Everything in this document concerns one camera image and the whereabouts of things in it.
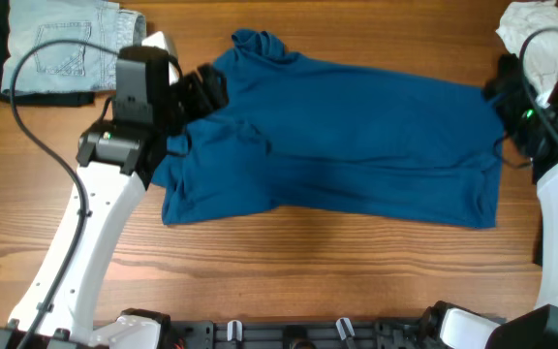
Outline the dark blue polo shirt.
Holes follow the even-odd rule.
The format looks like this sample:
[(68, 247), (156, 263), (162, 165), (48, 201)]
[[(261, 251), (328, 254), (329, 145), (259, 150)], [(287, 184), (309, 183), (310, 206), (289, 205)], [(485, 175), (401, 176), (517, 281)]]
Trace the dark blue polo shirt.
[(168, 141), (167, 225), (278, 206), (487, 229), (503, 126), (474, 86), (316, 60), (240, 29), (214, 67), (228, 104)]

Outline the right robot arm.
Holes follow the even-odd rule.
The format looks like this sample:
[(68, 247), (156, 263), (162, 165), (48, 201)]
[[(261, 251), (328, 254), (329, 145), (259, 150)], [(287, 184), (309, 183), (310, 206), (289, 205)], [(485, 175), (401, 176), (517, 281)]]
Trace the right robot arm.
[(542, 210), (542, 281), (533, 311), (505, 324), (439, 301), (417, 322), (402, 325), (417, 348), (558, 348), (558, 80), (554, 121), (544, 124), (519, 62), (499, 62), (483, 90), (495, 102), (516, 147), (531, 158)]

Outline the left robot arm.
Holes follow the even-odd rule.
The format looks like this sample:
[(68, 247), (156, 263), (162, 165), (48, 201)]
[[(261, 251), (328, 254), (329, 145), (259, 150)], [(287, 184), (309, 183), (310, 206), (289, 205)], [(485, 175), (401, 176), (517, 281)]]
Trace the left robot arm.
[(164, 348), (171, 319), (128, 309), (102, 327), (94, 312), (114, 249), (167, 141), (228, 103), (225, 76), (209, 64), (184, 74), (162, 48), (116, 53), (116, 87), (66, 167), (73, 189), (31, 286), (0, 327), (0, 348)]

